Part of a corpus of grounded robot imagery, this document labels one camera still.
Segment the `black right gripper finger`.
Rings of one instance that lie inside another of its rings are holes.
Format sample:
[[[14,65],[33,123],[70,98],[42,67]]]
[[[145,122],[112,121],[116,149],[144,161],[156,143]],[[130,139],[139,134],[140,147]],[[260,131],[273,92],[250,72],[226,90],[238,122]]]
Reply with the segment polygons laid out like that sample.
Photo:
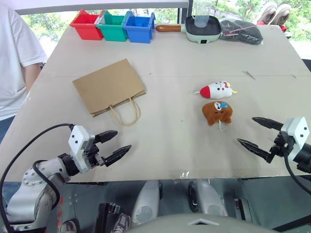
[[[264,117],[252,117],[252,120],[268,129],[281,131],[281,128],[283,127],[282,123]]]
[[[260,158],[263,158],[269,164],[272,162],[272,160],[275,157],[275,154],[273,154],[271,152],[267,152],[267,151],[259,148],[258,145],[254,144],[254,143],[252,143],[250,141],[247,141],[247,140],[244,140],[244,139],[240,139],[240,138],[238,138],[237,140],[248,151],[250,151],[251,153],[253,153],[253,154],[257,155],[257,156],[259,156]]]

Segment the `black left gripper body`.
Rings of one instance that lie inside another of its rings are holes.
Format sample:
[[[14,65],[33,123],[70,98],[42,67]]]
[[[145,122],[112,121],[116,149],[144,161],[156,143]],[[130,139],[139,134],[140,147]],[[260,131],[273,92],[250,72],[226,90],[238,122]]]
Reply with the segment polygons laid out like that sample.
[[[94,141],[84,149],[86,164],[88,165],[89,168],[103,166],[105,164],[104,162],[105,159],[99,155],[99,148],[97,144],[98,142]]]

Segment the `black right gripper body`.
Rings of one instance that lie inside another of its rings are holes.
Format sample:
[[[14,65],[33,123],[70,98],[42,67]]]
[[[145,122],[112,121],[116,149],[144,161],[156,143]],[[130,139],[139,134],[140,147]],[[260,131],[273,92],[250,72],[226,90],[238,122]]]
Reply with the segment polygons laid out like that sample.
[[[285,132],[279,132],[274,140],[274,145],[270,148],[270,158],[275,155],[288,157],[292,150],[292,137]]]

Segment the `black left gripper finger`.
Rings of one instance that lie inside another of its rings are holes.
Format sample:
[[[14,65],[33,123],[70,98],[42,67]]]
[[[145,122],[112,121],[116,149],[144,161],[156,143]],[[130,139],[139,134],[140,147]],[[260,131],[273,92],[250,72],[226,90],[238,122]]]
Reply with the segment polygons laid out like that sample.
[[[109,140],[111,140],[113,137],[115,137],[118,134],[117,131],[111,130],[111,131],[106,131],[103,133],[99,133],[97,135],[95,135],[95,139],[94,139],[94,144],[98,144],[98,143],[105,143]]]
[[[104,165],[109,167],[110,165],[114,164],[120,160],[131,149],[131,147],[132,145],[128,145],[114,151],[110,156],[104,158]]]

